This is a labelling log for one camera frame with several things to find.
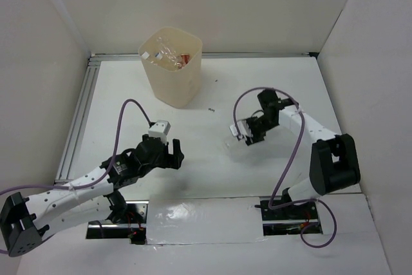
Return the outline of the red cap labelled bottle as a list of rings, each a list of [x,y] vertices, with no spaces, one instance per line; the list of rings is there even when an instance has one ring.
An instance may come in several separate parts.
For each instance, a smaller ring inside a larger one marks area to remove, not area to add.
[[[191,55],[189,53],[182,53],[178,56],[178,68],[181,69],[186,66],[191,60]]]

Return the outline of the clear bottle blue cap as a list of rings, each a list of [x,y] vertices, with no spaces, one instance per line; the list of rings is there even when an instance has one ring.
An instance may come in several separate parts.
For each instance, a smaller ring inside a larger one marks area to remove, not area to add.
[[[167,60],[177,64],[179,61],[178,53],[167,36],[159,36],[156,38],[157,52],[155,58],[159,61]]]

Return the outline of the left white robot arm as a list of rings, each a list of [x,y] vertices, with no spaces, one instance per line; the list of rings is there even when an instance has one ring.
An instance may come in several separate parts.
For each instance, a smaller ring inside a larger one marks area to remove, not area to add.
[[[9,195],[1,209],[3,254],[22,256],[60,231],[76,225],[109,220],[118,223],[127,215],[120,189],[135,184],[156,168],[179,169],[184,155],[178,139],[169,143],[144,135],[141,143],[109,158],[83,177],[40,194]]]

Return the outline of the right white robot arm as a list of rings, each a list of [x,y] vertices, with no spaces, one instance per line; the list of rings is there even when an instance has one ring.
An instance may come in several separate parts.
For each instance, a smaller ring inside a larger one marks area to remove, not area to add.
[[[360,182],[357,150],[351,135],[339,135],[325,128],[304,113],[299,103],[289,94],[281,99],[279,91],[274,88],[260,87],[259,91],[257,99],[263,114],[260,117],[236,120],[236,137],[251,146],[264,141],[267,131],[278,126],[289,129],[297,137],[274,192],[279,191],[299,146],[306,143],[311,148],[308,176],[298,184],[284,189],[278,205],[274,203],[276,194],[273,193],[268,203],[270,210],[281,209],[287,218],[296,218],[302,213],[303,204]]]

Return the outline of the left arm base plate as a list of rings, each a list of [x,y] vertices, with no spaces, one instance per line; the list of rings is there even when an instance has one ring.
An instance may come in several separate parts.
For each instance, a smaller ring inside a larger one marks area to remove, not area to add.
[[[87,240],[127,240],[133,245],[146,245],[148,200],[129,200],[125,215],[116,220],[89,222]]]

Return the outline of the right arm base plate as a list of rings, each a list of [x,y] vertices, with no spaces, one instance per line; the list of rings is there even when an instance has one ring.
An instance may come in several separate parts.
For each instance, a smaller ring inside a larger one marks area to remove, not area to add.
[[[264,236],[298,235],[306,228],[304,234],[321,234],[317,208],[313,202],[291,205],[281,209],[268,208],[269,198],[260,198],[254,207],[261,212]]]

